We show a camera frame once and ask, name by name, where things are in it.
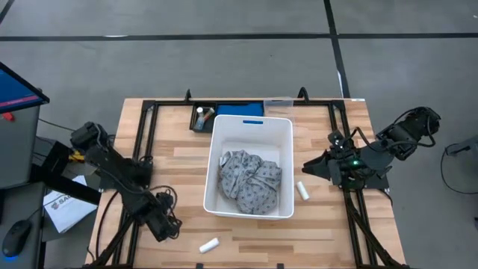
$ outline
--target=gray patterned cloth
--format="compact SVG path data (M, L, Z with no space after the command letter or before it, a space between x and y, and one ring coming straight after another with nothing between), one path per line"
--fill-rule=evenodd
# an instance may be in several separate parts
M275 162L241 150L224 154L220 166L219 188L237 200L241 212L266 214L277 206L282 170Z

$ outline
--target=black line on floor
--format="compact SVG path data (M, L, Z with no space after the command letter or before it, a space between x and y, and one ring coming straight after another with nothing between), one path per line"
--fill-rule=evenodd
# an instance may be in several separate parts
M478 33L338 34L338 39L478 38Z
M0 37L0 41L159 41L159 40L311 40L330 38L330 34L150 34L120 36L43 36Z
M8 11L10 10L14 2L15 0L8 0L7 4L3 7L3 10L0 13L0 25L1 25L1 22L3 22L3 19L7 15Z
M338 71L338 79L341 84L341 92L343 98L350 98L349 84L347 82L347 75L345 75L344 60L342 59L341 46L338 42L337 29L335 29L334 13L330 0L323 0L323 5L326 8L327 22L329 23L330 39L332 41L332 48L334 50L335 65Z

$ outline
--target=white cylinder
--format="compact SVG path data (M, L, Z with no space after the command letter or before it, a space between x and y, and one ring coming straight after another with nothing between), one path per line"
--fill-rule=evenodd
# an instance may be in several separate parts
M215 247L219 246L219 240L217 238L209 241L206 244L203 244L201 247L199 247L200 253L206 253L209 250L214 249Z
M302 182L297 182L297 190L299 191L300 196L302 197L302 199L304 199L305 201L307 201L308 198L310 198L308 193L307 193L307 190L305 189L304 184L302 184Z

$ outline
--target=monitor screen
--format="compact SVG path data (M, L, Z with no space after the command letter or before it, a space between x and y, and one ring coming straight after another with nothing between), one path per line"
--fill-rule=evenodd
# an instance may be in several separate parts
M49 101L12 70L0 63L0 113L29 108Z

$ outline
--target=small black tray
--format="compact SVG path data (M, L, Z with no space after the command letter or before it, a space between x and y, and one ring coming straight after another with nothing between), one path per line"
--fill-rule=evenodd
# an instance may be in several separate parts
M197 114L196 109L198 107L203 108L203 113L206 114L208 113L209 109L213 108L214 109L214 114L209 117L208 120L204 123L204 127L202 130L195 130L194 125L196 125L196 121L199 118L199 115ZM214 119L216 118L216 113L217 113L217 103L216 102L194 102L193 105L193 113L191 114L191 121L189 124L189 129L193 130L194 132L204 132L204 133L212 133L212 129L214 127Z

